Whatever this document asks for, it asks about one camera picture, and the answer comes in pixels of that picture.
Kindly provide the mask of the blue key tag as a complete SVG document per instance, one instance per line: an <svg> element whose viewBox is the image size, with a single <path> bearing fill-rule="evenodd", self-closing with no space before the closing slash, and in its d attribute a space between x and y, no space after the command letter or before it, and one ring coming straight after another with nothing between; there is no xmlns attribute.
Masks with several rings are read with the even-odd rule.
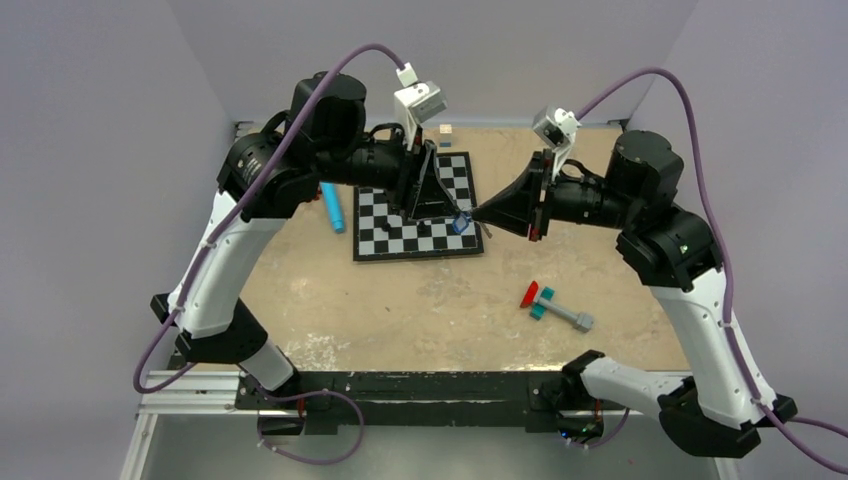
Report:
<svg viewBox="0 0 848 480"><path fill-rule="evenodd" d="M471 216L467 212L460 212L452 221L454 232L461 235L472 224Z"/></svg>

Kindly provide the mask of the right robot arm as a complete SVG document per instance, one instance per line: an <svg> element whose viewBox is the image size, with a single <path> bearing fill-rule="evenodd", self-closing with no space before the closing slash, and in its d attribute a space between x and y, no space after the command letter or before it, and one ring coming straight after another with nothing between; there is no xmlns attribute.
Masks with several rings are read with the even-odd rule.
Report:
<svg viewBox="0 0 848 480"><path fill-rule="evenodd" d="M531 241L553 221L616 230L618 253L664 310L690 366L688 377L674 378L590 350L563 367L558 385L541 388L545 405L608 400L656 420L689 455L740 459L759 445L760 428L791 419L797 407L758 372L724 309L725 262L714 233L674 201L683 168L670 143L650 131L621 134L604 175L555 176L544 150L472 217Z"/></svg>

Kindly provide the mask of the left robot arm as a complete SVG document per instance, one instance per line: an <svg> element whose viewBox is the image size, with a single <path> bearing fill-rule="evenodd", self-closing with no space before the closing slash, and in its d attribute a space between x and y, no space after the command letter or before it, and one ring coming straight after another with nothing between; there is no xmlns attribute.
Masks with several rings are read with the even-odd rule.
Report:
<svg viewBox="0 0 848 480"><path fill-rule="evenodd" d="M177 329L176 346L188 363L239 367L275 409L295 402L299 374L240 295L298 207L327 182L380 189L390 211L405 219L458 213L437 177L436 144L422 136L422 123L446 108L442 89L403 74L384 140L365 126L366 96L352 76L316 73L297 83L287 110L236 141L190 266L172 291L151 301L159 321Z"/></svg>

